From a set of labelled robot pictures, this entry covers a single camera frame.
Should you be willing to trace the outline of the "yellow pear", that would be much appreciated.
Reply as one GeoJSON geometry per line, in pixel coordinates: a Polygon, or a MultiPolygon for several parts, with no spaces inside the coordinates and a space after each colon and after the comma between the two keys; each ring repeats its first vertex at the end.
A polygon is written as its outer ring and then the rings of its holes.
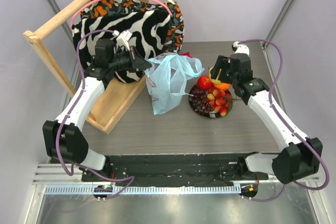
{"type": "Polygon", "coordinates": [[[219,69],[216,69],[215,67],[212,67],[209,69],[209,78],[210,78],[210,81],[213,83],[213,84],[221,84],[222,82],[220,81],[220,75],[221,75],[221,68],[219,69]]]}

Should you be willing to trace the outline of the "light blue cartoon plastic bag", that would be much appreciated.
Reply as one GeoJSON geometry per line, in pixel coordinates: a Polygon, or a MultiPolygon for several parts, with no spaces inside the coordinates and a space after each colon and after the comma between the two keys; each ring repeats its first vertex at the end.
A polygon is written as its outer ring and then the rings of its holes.
{"type": "Polygon", "coordinates": [[[154,115],[167,113],[179,106],[187,95],[186,85],[202,75],[204,68],[197,58],[173,52],[148,59],[151,67],[144,71],[146,86],[152,99],[154,115]]]}

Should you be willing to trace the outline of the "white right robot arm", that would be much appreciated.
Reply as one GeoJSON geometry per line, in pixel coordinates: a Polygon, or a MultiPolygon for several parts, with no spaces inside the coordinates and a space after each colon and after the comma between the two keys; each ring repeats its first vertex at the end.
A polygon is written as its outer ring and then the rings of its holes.
{"type": "Polygon", "coordinates": [[[323,145],[299,130],[274,100],[266,83],[253,76],[247,54],[218,56],[209,71],[213,82],[229,83],[234,93],[252,109],[270,131],[280,149],[279,154],[255,153],[237,166],[242,179],[256,172],[274,175],[288,184],[317,173],[323,145]]]}

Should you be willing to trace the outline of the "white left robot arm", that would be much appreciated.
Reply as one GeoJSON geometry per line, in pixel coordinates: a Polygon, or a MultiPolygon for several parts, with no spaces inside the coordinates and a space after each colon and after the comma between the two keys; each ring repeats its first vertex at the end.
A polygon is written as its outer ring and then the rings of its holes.
{"type": "Polygon", "coordinates": [[[96,100],[104,93],[117,71],[138,72],[150,68],[151,64],[143,59],[122,37],[116,42],[99,39],[95,45],[92,64],[83,72],[81,82],[70,103],[54,120],[43,124],[43,136],[47,155],[62,162],[80,164],[94,169],[98,180],[105,182],[112,174],[106,165],[106,157],[89,148],[82,134],[86,118],[96,100]]]}

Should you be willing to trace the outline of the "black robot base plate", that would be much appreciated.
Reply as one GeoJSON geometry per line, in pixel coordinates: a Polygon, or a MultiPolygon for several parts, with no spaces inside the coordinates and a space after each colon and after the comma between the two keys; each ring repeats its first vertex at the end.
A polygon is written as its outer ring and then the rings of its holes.
{"type": "Polygon", "coordinates": [[[112,155],[103,174],[109,178],[134,176],[133,187],[215,187],[237,181],[267,180],[261,172],[249,172],[238,154],[112,155]]]}

